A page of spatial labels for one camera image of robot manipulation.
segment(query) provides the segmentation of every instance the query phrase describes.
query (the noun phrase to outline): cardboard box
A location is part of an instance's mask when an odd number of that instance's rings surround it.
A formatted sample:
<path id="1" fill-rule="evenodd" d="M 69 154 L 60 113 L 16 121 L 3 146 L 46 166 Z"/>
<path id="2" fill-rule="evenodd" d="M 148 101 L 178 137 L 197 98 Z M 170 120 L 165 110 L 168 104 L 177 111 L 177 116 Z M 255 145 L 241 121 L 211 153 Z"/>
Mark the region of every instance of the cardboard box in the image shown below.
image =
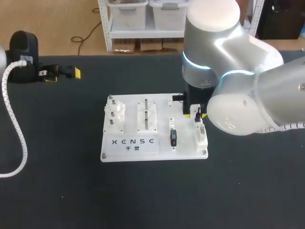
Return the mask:
<path id="1" fill-rule="evenodd" d="M 113 39 L 113 52 L 132 53 L 135 48 L 135 39 Z"/>
<path id="2" fill-rule="evenodd" d="M 140 39 L 140 46 L 141 46 L 141 51 L 161 50 L 162 39 L 161 38 Z"/>
<path id="3" fill-rule="evenodd" d="M 183 51 L 183 38 L 164 38 L 162 47 L 171 51 Z"/>

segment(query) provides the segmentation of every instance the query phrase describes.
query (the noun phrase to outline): white coiled cable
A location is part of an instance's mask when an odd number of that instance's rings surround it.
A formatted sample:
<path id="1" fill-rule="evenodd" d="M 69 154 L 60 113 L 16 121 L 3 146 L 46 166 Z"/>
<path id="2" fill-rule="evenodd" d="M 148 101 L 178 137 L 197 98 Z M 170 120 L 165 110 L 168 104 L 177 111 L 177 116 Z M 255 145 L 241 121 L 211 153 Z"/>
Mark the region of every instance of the white coiled cable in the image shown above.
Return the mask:
<path id="1" fill-rule="evenodd" d="M 13 122 L 13 125 L 16 129 L 16 132 L 18 134 L 21 146 L 22 146 L 22 153 L 23 153 L 23 157 L 22 157 L 22 161 L 21 164 L 19 165 L 19 167 L 11 172 L 11 173 L 6 173 L 6 174 L 0 174 L 0 178 L 3 177 L 12 177 L 14 175 L 16 175 L 17 173 L 19 173 L 23 167 L 25 166 L 25 163 L 27 162 L 28 159 L 28 149 L 27 149 L 27 144 L 25 143 L 25 139 L 23 136 L 23 133 L 20 129 L 20 126 L 17 122 L 17 119 L 14 115 L 14 112 L 11 108 L 10 105 L 10 100 L 9 100 L 9 96 L 8 96 L 8 89 L 7 89 L 7 82 L 8 82 L 8 77 L 10 72 L 15 68 L 15 67 L 22 67 L 22 66 L 26 66 L 27 62 L 26 61 L 17 61 L 17 62 L 13 62 L 11 63 L 5 70 L 4 74 L 3 74 L 3 78 L 2 78 L 2 95 L 3 95 L 3 99 L 4 99 L 4 103 L 6 105 L 6 109 L 8 110 L 8 113 L 10 115 L 10 119 Z"/>
<path id="2" fill-rule="evenodd" d="M 257 131 L 257 133 L 265 134 L 276 131 L 286 131 L 286 130 L 295 130 L 295 129 L 305 129 L 305 123 L 291 123 L 291 124 L 281 125 L 279 127 L 268 127 Z"/>

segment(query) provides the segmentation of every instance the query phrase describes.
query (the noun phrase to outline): black cabinet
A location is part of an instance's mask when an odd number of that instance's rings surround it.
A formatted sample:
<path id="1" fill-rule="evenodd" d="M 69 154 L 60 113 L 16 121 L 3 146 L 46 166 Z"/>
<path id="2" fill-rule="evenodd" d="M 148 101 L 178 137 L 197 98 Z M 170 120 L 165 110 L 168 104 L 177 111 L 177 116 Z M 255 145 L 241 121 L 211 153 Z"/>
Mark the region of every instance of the black cabinet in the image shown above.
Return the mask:
<path id="1" fill-rule="evenodd" d="M 305 0 L 265 0 L 259 39 L 298 39 L 305 21 Z"/>

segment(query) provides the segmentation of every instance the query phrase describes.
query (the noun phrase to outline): wooden floor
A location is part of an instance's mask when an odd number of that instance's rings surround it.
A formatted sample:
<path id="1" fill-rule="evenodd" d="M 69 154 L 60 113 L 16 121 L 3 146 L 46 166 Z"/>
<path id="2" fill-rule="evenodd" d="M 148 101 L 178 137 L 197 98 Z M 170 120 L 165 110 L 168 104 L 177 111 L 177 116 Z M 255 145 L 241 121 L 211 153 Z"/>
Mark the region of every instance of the wooden floor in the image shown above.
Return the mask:
<path id="1" fill-rule="evenodd" d="M 40 55 L 77 55 L 78 43 L 70 38 L 85 38 L 101 21 L 97 0 L 1 0 L 0 43 L 9 47 L 11 35 L 18 30 L 34 33 L 39 41 Z M 267 41 L 280 50 L 305 48 L 305 39 Z M 100 25 L 85 41 L 81 55 L 111 55 L 104 44 Z"/>

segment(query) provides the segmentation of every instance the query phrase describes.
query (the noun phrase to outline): black device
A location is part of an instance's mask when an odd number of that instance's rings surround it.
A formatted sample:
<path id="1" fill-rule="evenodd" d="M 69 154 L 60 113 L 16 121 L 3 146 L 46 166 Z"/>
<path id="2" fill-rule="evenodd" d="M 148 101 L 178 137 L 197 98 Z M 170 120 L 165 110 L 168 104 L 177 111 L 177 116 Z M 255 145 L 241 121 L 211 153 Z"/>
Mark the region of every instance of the black device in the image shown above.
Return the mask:
<path id="1" fill-rule="evenodd" d="M 259 39 L 298 39 L 305 21 L 305 0 L 265 0 Z"/>
<path id="2" fill-rule="evenodd" d="M 72 66 L 58 64 L 41 65 L 39 63 L 38 40 L 29 32 L 17 31 L 10 39 L 10 50 L 6 52 L 7 65 L 25 60 L 26 68 L 14 68 L 8 78 L 12 83 L 33 83 L 38 81 L 57 81 L 57 77 L 80 78 L 80 71 Z"/>

